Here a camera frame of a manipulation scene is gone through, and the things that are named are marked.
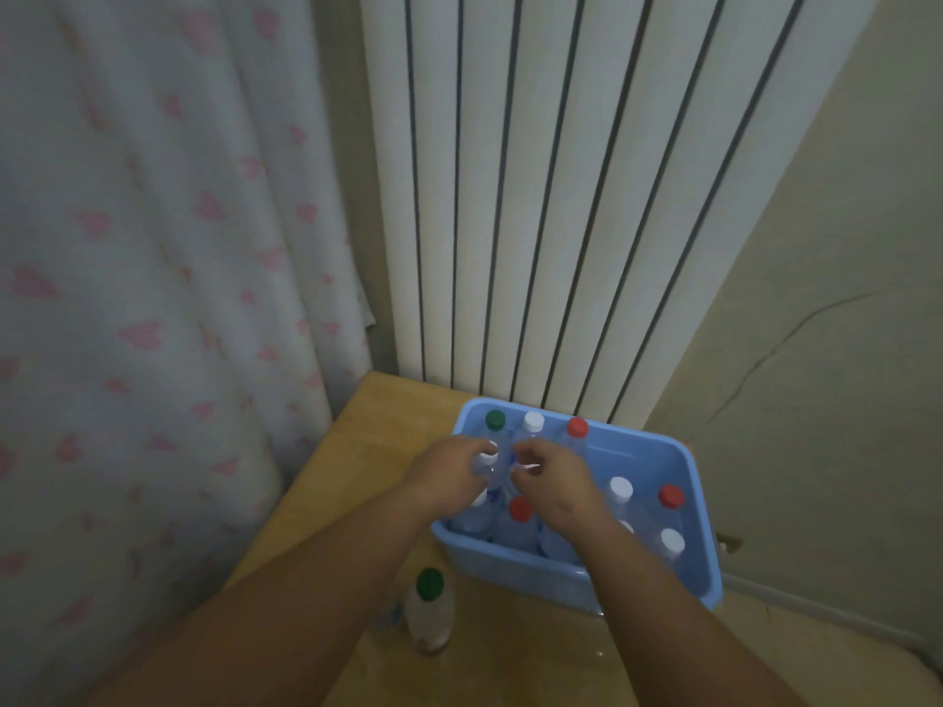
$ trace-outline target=white radiator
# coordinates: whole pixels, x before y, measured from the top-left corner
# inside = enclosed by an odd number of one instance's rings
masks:
[[[877,0],[360,0],[407,377],[643,426]]]

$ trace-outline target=blue plastic crate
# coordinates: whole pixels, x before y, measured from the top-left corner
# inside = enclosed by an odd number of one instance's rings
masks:
[[[544,415],[548,435],[561,432],[570,419],[556,412],[482,397],[462,407],[452,433],[482,435],[485,415],[492,409],[500,409],[506,415],[511,431],[521,426],[525,413],[530,411]],[[634,432],[598,421],[589,423],[586,441],[587,463],[600,487],[605,487],[614,476],[624,476],[635,487],[635,498],[654,496],[663,484],[674,484],[684,490],[685,503],[680,511],[686,547],[678,577],[704,606],[712,609],[723,594],[721,566],[701,480],[690,451],[667,436]],[[453,534],[443,521],[432,524],[432,533],[445,546],[455,568],[465,575],[588,613],[602,612],[582,567]]]

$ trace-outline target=left arm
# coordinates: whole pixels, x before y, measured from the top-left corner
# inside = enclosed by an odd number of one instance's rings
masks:
[[[484,488],[482,451],[465,436],[433,444],[398,486],[208,600],[88,704],[320,703],[419,533]]]

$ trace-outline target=curtain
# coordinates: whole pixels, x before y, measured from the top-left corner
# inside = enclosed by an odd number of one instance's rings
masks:
[[[370,368],[307,0],[0,0],[0,701],[217,590]]]

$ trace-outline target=beige wall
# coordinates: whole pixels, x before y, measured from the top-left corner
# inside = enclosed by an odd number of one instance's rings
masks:
[[[725,570],[943,642],[943,0],[883,0],[647,429]]]
[[[311,8],[351,247],[376,318],[367,331],[373,368],[398,374],[360,0],[311,0]]]

